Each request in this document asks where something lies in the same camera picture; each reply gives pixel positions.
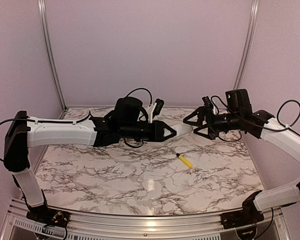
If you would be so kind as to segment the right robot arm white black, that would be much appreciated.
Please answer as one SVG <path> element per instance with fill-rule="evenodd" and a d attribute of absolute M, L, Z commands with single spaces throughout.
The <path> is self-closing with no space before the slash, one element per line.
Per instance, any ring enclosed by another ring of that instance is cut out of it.
<path fill-rule="evenodd" d="M 194 126 L 194 134 L 215 140 L 220 133 L 238 130 L 249 133 L 278 147 L 300 163 L 300 133 L 280 122 L 277 116 L 265 110 L 253 112 L 246 89 L 225 93 L 227 113 L 220 114 L 210 97 L 203 97 L 203 106 L 198 107 L 183 119 Z M 263 212 L 274 207 L 286 207 L 300 202 L 300 177 L 269 190 L 252 193 L 242 202 L 242 209 L 221 215 L 225 229 L 255 224 L 264 220 Z"/>

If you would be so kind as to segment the white remote control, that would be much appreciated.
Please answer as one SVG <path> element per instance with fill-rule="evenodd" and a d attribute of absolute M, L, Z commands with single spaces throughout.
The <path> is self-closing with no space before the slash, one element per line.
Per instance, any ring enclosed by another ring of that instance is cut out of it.
<path fill-rule="evenodd" d="M 189 134 L 193 131 L 193 127 L 191 125 L 187 124 L 175 124 L 172 126 L 172 128 L 176 131 L 176 137 L 183 136 L 185 134 Z"/>

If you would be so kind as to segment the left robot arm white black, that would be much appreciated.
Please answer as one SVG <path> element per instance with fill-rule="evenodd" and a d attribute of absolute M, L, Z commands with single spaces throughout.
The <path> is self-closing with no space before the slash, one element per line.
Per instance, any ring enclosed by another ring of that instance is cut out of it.
<path fill-rule="evenodd" d="M 53 219 L 53 210 L 48 207 L 31 170 L 28 149 L 47 145 L 106 147 L 127 139 L 161 143 L 178 135 L 177 130 L 154 119 L 163 105 L 164 101 L 157 99 L 144 108 L 141 100 L 126 96 L 119 98 L 114 109 L 104 117 L 88 114 L 79 120 L 30 117 L 21 110 L 14 118 L 2 121 L 11 125 L 5 135 L 0 161 L 20 188 L 29 212 L 48 223 Z"/>

